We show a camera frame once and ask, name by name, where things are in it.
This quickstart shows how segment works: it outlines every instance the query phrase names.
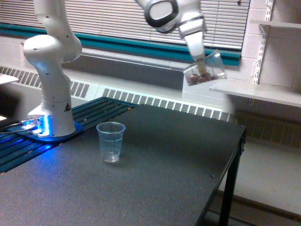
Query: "clear plastic cup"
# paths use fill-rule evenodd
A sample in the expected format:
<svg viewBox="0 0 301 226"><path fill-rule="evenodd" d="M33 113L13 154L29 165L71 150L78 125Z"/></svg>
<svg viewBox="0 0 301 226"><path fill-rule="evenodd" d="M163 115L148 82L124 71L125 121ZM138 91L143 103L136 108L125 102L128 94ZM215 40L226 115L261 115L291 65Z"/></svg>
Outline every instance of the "clear plastic cup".
<svg viewBox="0 0 301 226"><path fill-rule="evenodd" d="M117 162L120 156L122 137L126 127L118 122L103 122L96 126L100 153L105 162Z"/></svg>

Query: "radiator vent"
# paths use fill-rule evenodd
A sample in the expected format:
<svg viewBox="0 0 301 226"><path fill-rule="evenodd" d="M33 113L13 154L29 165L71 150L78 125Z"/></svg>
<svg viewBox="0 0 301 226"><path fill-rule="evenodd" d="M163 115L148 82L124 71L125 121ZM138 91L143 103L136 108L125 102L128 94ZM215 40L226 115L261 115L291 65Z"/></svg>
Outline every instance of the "radiator vent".
<svg viewBox="0 0 301 226"><path fill-rule="evenodd" d="M41 81L39 75L36 73L21 71L21 70L7 68L3 66L0 67L0 73L18 78L19 81L17 81L17 83L19 84L35 87L39 89L41 88ZM71 81L70 82L71 96L85 98L89 90L89 87L90 84Z"/></svg>
<svg viewBox="0 0 301 226"><path fill-rule="evenodd" d="M261 118L260 116L234 115L224 112L222 109L216 109L205 105L187 104L187 102L183 101L122 91L121 89L105 88L103 97L110 97L137 105L147 104L163 107L174 111L245 125L247 126L248 137L254 137L292 147L301 147L301 125L285 124L280 121Z"/></svg>

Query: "wall shelf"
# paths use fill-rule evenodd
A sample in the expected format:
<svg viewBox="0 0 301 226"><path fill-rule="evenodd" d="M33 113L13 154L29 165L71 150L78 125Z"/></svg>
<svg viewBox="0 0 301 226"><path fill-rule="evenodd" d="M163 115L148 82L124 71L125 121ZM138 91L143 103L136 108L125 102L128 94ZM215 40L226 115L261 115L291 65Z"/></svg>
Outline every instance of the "wall shelf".
<svg viewBox="0 0 301 226"><path fill-rule="evenodd" d="M283 27L283 28L299 28L301 29L301 24L292 24L292 23L284 23L284 22L274 22L274 21L263 21L263 20L251 20L252 24L260 24L260 25L269 25L272 27Z"/></svg>
<svg viewBox="0 0 301 226"><path fill-rule="evenodd" d="M10 82L14 82L14 81L18 81L18 80L19 79L15 78L13 76L9 76L9 75L0 73L0 85L10 83Z"/></svg>
<svg viewBox="0 0 301 226"><path fill-rule="evenodd" d="M301 91L275 86L258 85L244 81L223 79L209 88L211 91L301 107Z"/></svg>

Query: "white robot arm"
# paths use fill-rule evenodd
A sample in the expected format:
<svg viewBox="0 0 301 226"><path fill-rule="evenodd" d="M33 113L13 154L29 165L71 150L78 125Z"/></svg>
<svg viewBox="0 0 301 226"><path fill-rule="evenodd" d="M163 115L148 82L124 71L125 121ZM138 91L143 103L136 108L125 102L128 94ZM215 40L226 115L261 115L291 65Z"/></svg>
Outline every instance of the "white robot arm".
<svg viewBox="0 0 301 226"><path fill-rule="evenodd" d="M206 31L199 0L135 0L145 19L161 33L178 27L201 74L206 72L203 33ZM37 69L42 84L42 103L28 116L42 118L42 126L31 132L39 137L62 137L75 131L70 79L61 63L78 58L81 43L68 24L65 0L34 0L35 14L47 35L37 35L24 43L26 59Z"/></svg>
<svg viewBox="0 0 301 226"><path fill-rule="evenodd" d="M206 31L199 0L135 0L144 9L147 23L161 33L176 27L185 39L201 74L206 72L203 35Z"/></svg>
<svg viewBox="0 0 301 226"><path fill-rule="evenodd" d="M31 132L39 137L62 137L73 133L75 127L70 79L61 64L78 58L82 46L69 26L65 0L34 0L34 8L47 35L37 35L24 43L24 55L37 69L42 86L42 103L28 116L42 118L43 123Z"/></svg>

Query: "window blinds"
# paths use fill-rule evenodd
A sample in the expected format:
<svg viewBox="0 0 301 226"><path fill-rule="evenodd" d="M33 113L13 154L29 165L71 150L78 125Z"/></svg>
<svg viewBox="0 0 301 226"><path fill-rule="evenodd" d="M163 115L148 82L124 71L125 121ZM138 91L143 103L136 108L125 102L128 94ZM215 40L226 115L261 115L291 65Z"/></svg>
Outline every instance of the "window blinds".
<svg viewBox="0 0 301 226"><path fill-rule="evenodd" d="M242 48L250 0L201 0L207 47ZM144 19L134 0L66 0L70 26L75 32L184 44L177 30L161 34ZM0 1L0 23L43 27L34 15L33 0Z"/></svg>

